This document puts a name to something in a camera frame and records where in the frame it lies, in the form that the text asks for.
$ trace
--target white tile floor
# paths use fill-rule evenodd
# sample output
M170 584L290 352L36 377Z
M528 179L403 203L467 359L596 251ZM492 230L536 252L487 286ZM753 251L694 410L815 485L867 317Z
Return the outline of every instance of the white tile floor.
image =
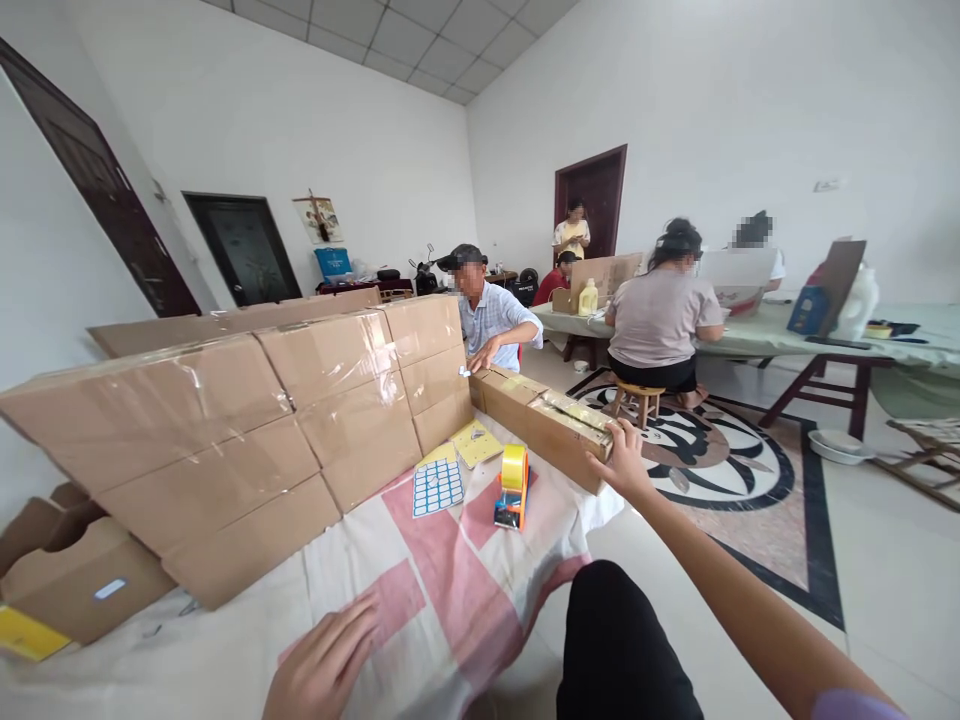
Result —
M777 361L760 371L707 359L700 376L716 395L769 407L802 362ZM549 344L524 350L523 372L562 391L585 377ZM846 429L847 411L839 408L797 401L787 412ZM909 448L886 419L871 402L867 443ZM912 718L960 719L960 514L869 464L825 461L824 474L846 633L794 608ZM619 563L650 597L708 718L786 717L639 515L626 510L589 541L594 558ZM566 586L550 597L524 652L468 717L555 716L569 592Z

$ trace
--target wooden door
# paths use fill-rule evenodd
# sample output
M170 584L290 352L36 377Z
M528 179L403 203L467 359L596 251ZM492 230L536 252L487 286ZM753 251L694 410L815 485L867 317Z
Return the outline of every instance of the wooden door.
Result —
M199 314L97 124L3 40L0 67L157 316Z
M237 307L303 297L266 198L183 196Z
M554 226L567 217L568 203L583 200L590 225L587 258L616 255L620 223L620 193L627 163L627 146L557 170Z

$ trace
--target ceiling tile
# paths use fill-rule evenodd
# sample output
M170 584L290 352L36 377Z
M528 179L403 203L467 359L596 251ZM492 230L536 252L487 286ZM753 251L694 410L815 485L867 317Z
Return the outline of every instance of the ceiling tile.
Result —
M263 2L273 5L277 10L296 15L301 20L310 19L310 0L263 0Z
M513 17L527 0L490 0L494 5L503 10L507 15Z
M310 34L307 36L307 42L316 45L322 50L332 52L347 60L353 60L356 63L363 63L363 58L367 55L367 49L363 45L358 45L352 40L347 40L332 32L327 32L316 25L310 26Z
M404 65L403 63L398 63L392 58L388 58L386 55L381 55L376 50L370 50L367 52L367 59L363 61L363 64L374 70L379 70L384 75L389 75L390 77L395 77L397 80L407 81L407 78L410 77L410 73L413 72L413 68L409 65Z
M524 50L533 45L536 39L511 20L503 32L497 35L497 39L490 43L490 47L484 50L483 59L506 69L510 63L520 57Z
M297 40L307 39L307 23L297 20L292 15L277 10L275 7L264 5L257 0L233 0L233 7L237 15L265 25L271 30L282 32L284 35L295 37Z
M414 70L413 75L407 82L416 85L421 90L432 92L434 95L443 95L450 88L450 83L445 80L440 80L419 70Z
M474 95L472 92L468 92L463 88L458 88L456 85L451 86L451 88L447 90L443 96L447 98L447 100L453 100L461 105L466 105L476 97L476 95Z
M369 45L383 15L376 0L314 0L311 22L348 40Z
M438 37L427 50L427 54L423 56L417 69L447 82L456 82L457 78L473 64L476 57L452 42Z
M407 20L393 10L387 10L370 47L387 57L416 67L435 37L434 33L412 20Z
M392 0L390 7L434 32L440 32L460 0Z
M508 22L510 18L487 0L463 0L440 34L479 55Z
M486 60L477 58L477 61L470 66L470 69L457 80L457 85L464 90L479 93L487 85L492 83L500 72L500 68L491 65Z
M540 37L576 4L577 0L530 0L517 13L517 22Z

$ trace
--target hand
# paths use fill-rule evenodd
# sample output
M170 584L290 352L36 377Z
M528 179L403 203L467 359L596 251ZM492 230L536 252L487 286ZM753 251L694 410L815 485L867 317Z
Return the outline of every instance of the hand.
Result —
M601 478L623 496L655 492L650 474L643 465L640 451L643 438L629 420L607 423L613 435L613 455L610 465L604 465L593 453L587 453L587 462Z
M281 663L263 720L336 720L373 652L377 604L371 596L325 615Z
M480 352L470 358L470 363L467 365L467 370L474 373L480 368L484 370L489 370L490 366L493 364L493 358L496 356L497 351L500 349L500 338L494 335L492 338L487 340L486 344L480 348Z

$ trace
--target plaid shirt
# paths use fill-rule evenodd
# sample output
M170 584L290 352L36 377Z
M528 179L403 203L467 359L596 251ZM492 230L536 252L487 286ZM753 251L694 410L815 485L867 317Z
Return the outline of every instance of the plaid shirt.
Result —
M480 352L480 348L494 335L513 330L525 322L537 326L537 336L530 344L535 348L543 347L543 323L521 305L509 290L486 283L476 310L470 308L470 301L465 295L460 295L459 302L460 324L463 334L467 336L467 354L471 357ZM517 357L519 348L517 343L502 346L494 356L493 364L520 372L520 360Z

